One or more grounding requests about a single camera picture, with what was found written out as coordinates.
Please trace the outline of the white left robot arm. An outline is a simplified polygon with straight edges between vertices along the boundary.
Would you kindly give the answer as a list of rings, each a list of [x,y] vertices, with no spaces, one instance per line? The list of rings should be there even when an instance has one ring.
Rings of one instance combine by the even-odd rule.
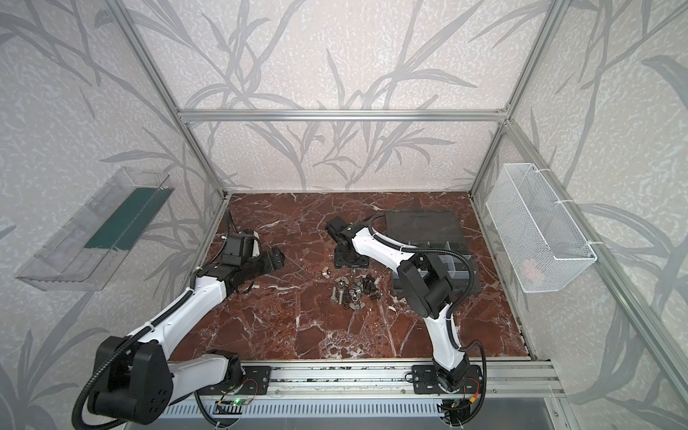
[[[211,350],[199,358],[173,362],[179,343],[209,311],[241,285],[283,268],[279,248],[263,250],[252,230],[229,234],[220,261],[196,269],[183,293],[159,314],[125,337],[111,336],[97,350],[93,373],[73,406],[76,429],[89,429],[84,412],[108,417],[104,429],[127,422],[148,425],[168,406],[201,397],[210,386],[242,389],[247,381],[238,354]]]

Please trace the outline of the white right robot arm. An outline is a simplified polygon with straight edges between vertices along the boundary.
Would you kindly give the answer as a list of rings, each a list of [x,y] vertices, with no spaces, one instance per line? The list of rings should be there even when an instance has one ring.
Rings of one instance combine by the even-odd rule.
[[[405,245],[385,236],[374,228],[377,218],[373,215],[347,224],[337,216],[325,224],[325,231],[336,242],[335,265],[366,267],[374,260],[398,275],[403,297],[426,324],[437,380],[445,392],[456,392],[469,372],[470,362],[469,349],[460,344],[454,312],[468,295],[459,294],[441,256],[450,256],[463,264],[469,288],[473,287],[475,271],[461,254]]]

